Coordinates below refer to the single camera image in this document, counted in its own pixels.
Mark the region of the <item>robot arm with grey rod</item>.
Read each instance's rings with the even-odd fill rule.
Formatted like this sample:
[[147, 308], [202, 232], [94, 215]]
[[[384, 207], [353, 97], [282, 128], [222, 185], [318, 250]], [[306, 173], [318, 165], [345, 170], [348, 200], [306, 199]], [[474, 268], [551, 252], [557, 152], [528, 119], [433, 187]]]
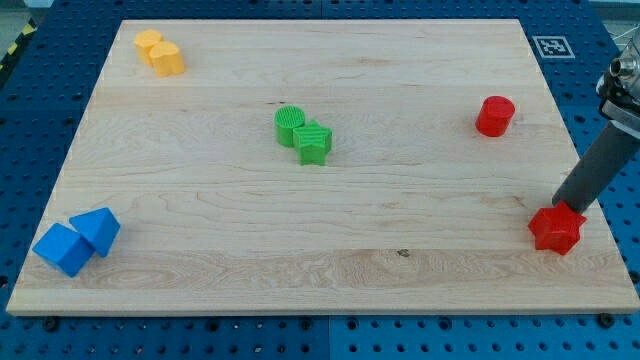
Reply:
[[611, 60], [596, 85], [608, 123], [552, 197], [582, 214], [639, 151], [639, 36]]

